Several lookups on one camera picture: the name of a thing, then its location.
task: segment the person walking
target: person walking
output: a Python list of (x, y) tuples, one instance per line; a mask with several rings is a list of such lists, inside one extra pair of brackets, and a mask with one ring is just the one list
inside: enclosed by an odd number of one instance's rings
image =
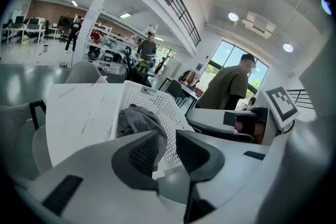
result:
[(244, 54), (239, 65), (223, 68), (209, 83), (195, 108), (235, 110), (238, 100), (246, 97), (247, 74), (255, 64), (252, 54)]
[(137, 56), (142, 60), (149, 62), (152, 57), (148, 55), (155, 55), (156, 54), (156, 44), (154, 42), (154, 35), (152, 33), (148, 34), (147, 40), (142, 41), (138, 46)]
[(73, 40), (73, 46), (72, 46), (72, 51), (75, 51), (76, 48), (76, 40), (79, 34), (79, 30), (82, 27), (82, 23), (80, 20), (82, 19), (82, 16), (78, 16), (77, 19), (73, 21), (73, 23), (70, 25), (70, 33), (68, 36), (68, 42), (65, 46), (65, 53), (68, 52), (70, 42)]

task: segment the short black hair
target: short black hair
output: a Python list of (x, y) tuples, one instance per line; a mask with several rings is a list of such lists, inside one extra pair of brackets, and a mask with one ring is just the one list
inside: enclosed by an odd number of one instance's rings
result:
[(243, 54), (243, 56), (240, 59), (241, 61), (249, 60), (253, 63), (256, 63), (256, 60), (254, 59), (254, 56), (252, 54)]
[(252, 105), (254, 105), (254, 103), (256, 102), (256, 100), (257, 100), (257, 99), (256, 99), (255, 97), (251, 97), (251, 98), (250, 98), (250, 101), (252, 102)]

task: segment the black cable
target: black cable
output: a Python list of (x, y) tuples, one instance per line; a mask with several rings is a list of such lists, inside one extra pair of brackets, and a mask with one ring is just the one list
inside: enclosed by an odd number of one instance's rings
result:
[(283, 134), (287, 134), (290, 130), (292, 130), (293, 127), (294, 127), (294, 124), (295, 124), (295, 120), (293, 120), (293, 124), (292, 124), (292, 126), (289, 128), (289, 130), (288, 130), (288, 131), (285, 131)]

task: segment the fluorescent light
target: fluorescent light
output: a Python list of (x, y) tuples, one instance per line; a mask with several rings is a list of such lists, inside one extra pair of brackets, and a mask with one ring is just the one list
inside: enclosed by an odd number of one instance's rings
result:
[(230, 12), (229, 15), (228, 15), (229, 19), (236, 22), (238, 21), (239, 17), (237, 14), (233, 13), (233, 12)]
[(120, 18), (125, 19), (125, 18), (130, 17), (130, 16), (131, 16), (131, 14), (125, 13), (125, 14), (121, 15)]
[(292, 52), (293, 51), (293, 46), (290, 43), (285, 43), (284, 44), (284, 50), (286, 52)]
[(163, 38), (161, 38), (161, 37), (155, 37), (155, 39), (157, 39), (157, 40), (159, 40), (159, 41), (162, 41), (162, 42), (164, 42), (164, 39), (163, 39)]
[(321, 0), (321, 4), (322, 4), (322, 8), (324, 9), (324, 11), (328, 13), (329, 15), (331, 15), (330, 2)]

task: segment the brown wall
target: brown wall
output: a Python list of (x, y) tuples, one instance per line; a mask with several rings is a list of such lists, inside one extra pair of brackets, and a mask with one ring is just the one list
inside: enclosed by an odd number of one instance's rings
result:
[[(49, 20), (51, 24), (58, 24), (59, 18), (61, 16), (68, 16), (69, 18), (74, 18), (76, 14), (84, 18), (86, 11), (50, 2), (32, 0), (27, 13), (27, 18), (42, 17), (45, 18), (46, 20)], [(105, 26), (112, 27), (112, 32), (115, 34), (120, 34), (122, 37), (130, 38), (133, 35), (133, 33), (131, 33), (130, 31), (120, 27), (119, 25), (109, 22), (103, 18), (99, 17), (97, 19), (97, 22), (102, 23)]]

